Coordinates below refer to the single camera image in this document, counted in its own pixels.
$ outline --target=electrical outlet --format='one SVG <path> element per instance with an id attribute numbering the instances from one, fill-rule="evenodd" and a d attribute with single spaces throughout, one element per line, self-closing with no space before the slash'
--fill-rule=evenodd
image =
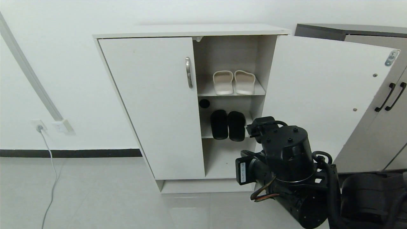
<path id="1" fill-rule="evenodd" d="M 62 121 L 55 121 L 51 124 L 55 127 L 55 129 L 58 132 L 68 133 L 68 132 L 73 131 L 73 129 L 67 119 L 64 119 Z"/>
<path id="2" fill-rule="evenodd" d="M 44 125 L 44 123 L 40 119 L 33 119 L 30 120 L 31 125 L 33 125 L 34 129 L 37 130 L 38 125 L 42 125 L 43 130 L 47 130 L 47 127 Z"/>

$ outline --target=round hole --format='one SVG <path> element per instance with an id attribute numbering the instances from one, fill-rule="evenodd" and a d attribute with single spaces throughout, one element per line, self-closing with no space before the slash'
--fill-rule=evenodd
<path id="1" fill-rule="evenodd" d="M 210 105 L 210 102 L 207 99 L 201 99 L 199 101 L 199 106 L 202 107 L 202 108 L 208 108 L 209 105 Z"/>

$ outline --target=white wall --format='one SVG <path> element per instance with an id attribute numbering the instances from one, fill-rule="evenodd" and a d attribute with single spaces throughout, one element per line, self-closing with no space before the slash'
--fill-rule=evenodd
<path id="1" fill-rule="evenodd" d="M 92 34 L 128 31 L 137 24 L 263 22 L 293 31 L 297 23 L 407 27 L 407 1 L 384 0 L 2 0 L 0 10 L 76 134 L 53 130 L 51 116 L 2 41 L 1 149 L 45 148 L 30 119 L 44 121 L 52 149 L 138 148 Z"/>

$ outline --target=tiled floor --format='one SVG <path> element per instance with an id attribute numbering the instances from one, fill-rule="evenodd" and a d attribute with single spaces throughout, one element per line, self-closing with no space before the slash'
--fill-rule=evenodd
<path id="1" fill-rule="evenodd" d="M 276 201 L 249 193 L 161 195 L 142 158 L 54 159 L 60 178 L 45 229 L 300 229 Z M 50 159 L 0 158 L 0 228 L 41 228 Z M 320 227 L 327 229 L 327 221 Z"/>

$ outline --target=white slipper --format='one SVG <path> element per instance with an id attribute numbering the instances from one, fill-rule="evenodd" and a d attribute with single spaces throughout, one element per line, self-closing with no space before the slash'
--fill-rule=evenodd
<path id="1" fill-rule="evenodd" d="M 256 81 L 254 74 L 237 70 L 234 72 L 234 79 L 236 81 L 236 93 L 241 95 L 254 94 L 254 83 Z"/>
<path id="2" fill-rule="evenodd" d="M 233 94 L 233 73 L 231 71 L 217 71 L 213 74 L 213 85 L 217 95 Z"/>

